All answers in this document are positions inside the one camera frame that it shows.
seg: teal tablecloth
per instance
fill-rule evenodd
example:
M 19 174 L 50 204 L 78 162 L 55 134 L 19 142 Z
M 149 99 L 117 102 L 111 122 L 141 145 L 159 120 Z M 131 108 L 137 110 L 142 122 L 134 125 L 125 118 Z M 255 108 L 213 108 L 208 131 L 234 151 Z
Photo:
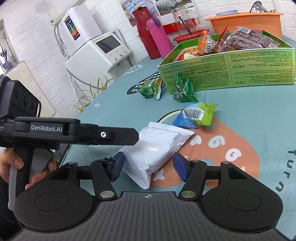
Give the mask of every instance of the teal tablecloth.
M 284 40 L 296 47 L 294 41 L 288 38 Z M 108 87 L 78 119 L 82 123 L 100 126 L 134 127 L 137 131 L 146 127 L 150 121 L 158 121 L 164 116 L 164 123 L 171 124 L 176 114 L 167 114 L 183 109 L 187 103 L 174 100 L 165 88 L 159 101 L 144 99 L 137 93 L 141 86 L 137 84 L 154 74 L 160 61 L 161 59 L 143 59 Z M 194 94 L 200 102 L 219 105 L 214 112 L 212 126 L 196 130 L 196 135 L 187 141 L 180 152 L 188 159 L 202 159 L 214 165 L 230 160 L 274 190 L 284 203 L 277 229 L 288 238 L 294 238 L 296 85 L 226 88 L 198 91 Z M 121 146 L 72 145 L 64 163 L 76 161 L 79 165 L 89 165 L 98 158 L 113 156 L 120 148 Z M 148 190 L 142 190 L 124 172 L 113 185 L 117 193 L 178 193 L 183 183 L 169 161 L 157 175 L 152 176 L 152 187 Z M 208 183 L 207 188 L 213 185 L 214 183 Z M 81 187 L 94 193 L 90 181 L 82 181 Z

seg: black camera housing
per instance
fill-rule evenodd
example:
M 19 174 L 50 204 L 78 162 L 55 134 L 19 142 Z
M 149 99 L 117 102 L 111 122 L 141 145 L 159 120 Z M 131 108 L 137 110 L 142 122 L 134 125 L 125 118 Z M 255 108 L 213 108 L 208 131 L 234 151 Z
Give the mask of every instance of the black camera housing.
M 0 80 L 0 117 L 36 117 L 40 101 L 18 80 L 4 77 Z

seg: pink thermos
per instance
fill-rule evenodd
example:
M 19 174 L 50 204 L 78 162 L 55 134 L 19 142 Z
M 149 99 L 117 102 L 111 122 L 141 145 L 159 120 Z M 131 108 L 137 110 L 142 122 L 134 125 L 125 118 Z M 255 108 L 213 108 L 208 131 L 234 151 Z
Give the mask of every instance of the pink thermos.
M 156 43 L 162 58 L 168 56 L 173 50 L 172 44 L 158 18 L 151 18 L 147 21 L 147 27 Z

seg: red thermos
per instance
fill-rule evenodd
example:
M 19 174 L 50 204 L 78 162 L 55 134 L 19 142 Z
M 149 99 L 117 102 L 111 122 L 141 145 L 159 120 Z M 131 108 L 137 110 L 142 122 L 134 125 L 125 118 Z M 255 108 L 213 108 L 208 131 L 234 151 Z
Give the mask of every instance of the red thermos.
M 137 22 L 137 29 L 139 32 L 140 39 L 144 44 L 150 59 L 160 58 L 161 55 L 159 50 L 152 38 L 152 35 L 147 27 L 147 20 L 153 16 L 149 12 L 147 7 L 139 7 L 133 11 L 133 15 Z

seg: white letter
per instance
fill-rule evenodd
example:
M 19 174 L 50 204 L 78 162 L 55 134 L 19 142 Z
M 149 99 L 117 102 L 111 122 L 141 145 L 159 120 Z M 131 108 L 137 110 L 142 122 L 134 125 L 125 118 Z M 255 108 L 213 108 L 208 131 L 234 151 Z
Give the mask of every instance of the white letter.
M 225 159 L 227 161 L 235 161 L 239 156 L 242 156 L 240 150 L 236 148 L 231 148 L 226 152 Z
M 209 147 L 216 148 L 218 146 L 225 145 L 225 139 L 223 136 L 215 136 L 209 141 Z
M 190 145 L 194 146 L 196 144 L 201 144 L 202 143 L 202 138 L 199 135 L 196 135 L 195 137 L 193 137 L 190 141 Z

